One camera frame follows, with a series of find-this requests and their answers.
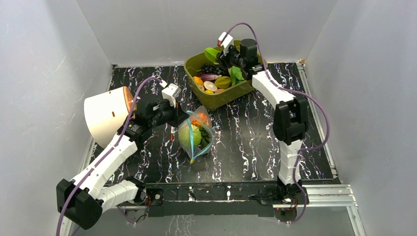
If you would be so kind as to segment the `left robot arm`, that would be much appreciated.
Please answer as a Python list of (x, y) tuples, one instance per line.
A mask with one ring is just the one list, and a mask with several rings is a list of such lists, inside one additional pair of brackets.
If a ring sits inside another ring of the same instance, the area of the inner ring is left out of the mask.
[(141, 205), (146, 202), (146, 185), (134, 177), (106, 187), (105, 184), (117, 168), (152, 135), (154, 128), (169, 124), (179, 127), (189, 118), (190, 112), (179, 105), (171, 106), (167, 99), (150, 103), (146, 113), (128, 115), (115, 136), (84, 170), (72, 180), (62, 179), (56, 186), (57, 208), (60, 213), (57, 234), (64, 218), (82, 229), (91, 228), (102, 213), (125, 202)]

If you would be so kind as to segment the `clear zip top bag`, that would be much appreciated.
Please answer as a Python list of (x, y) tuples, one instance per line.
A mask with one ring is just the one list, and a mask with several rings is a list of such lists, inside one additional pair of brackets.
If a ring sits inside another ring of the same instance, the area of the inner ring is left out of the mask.
[(196, 158), (210, 152), (214, 131), (206, 107), (200, 106), (195, 111), (187, 111), (186, 114), (189, 118), (179, 126), (178, 140), (192, 164)]

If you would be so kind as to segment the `green toy star fruit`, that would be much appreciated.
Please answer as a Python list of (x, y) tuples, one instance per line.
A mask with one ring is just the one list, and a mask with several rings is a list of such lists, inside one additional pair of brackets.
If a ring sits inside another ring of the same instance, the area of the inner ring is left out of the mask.
[(222, 53), (222, 50), (218, 50), (213, 47), (205, 48), (204, 55), (205, 57), (214, 64), (219, 64), (217, 56)]

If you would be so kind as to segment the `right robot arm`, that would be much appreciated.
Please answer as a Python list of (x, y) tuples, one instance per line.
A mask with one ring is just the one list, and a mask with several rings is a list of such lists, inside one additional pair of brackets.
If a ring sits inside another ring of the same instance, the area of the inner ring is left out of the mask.
[(217, 61), (229, 70), (239, 69), (243, 78), (250, 80), (252, 87), (274, 108), (272, 129), (280, 145), (276, 188), (252, 195), (250, 199), (263, 205), (307, 205), (308, 196), (299, 174), (299, 151), (308, 130), (307, 100), (290, 94), (273, 79), (254, 39), (244, 39), (237, 48), (233, 39), (225, 38), (218, 41), (218, 46), (222, 51), (217, 55)]

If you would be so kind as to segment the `toy pineapple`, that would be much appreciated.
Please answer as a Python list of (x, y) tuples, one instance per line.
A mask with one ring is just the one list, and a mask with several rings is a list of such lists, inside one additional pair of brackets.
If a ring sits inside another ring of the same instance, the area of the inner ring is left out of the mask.
[(198, 145), (200, 149), (205, 148), (212, 141), (212, 134), (209, 129), (208, 115), (203, 112), (197, 112), (195, 118), (191, 121), (191, 124), (198, 126), (202, 134), (202, 141)]

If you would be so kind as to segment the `green toy cabbage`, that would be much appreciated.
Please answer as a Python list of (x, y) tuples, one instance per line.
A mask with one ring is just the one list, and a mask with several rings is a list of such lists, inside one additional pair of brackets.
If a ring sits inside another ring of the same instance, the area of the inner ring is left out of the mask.
[(188, 126), (187, 123), (182, 124), (178, 130), (179, 142), (183, 148), (191, 148), (198, 146), (202, 141), (202, 134), (198, 126)]

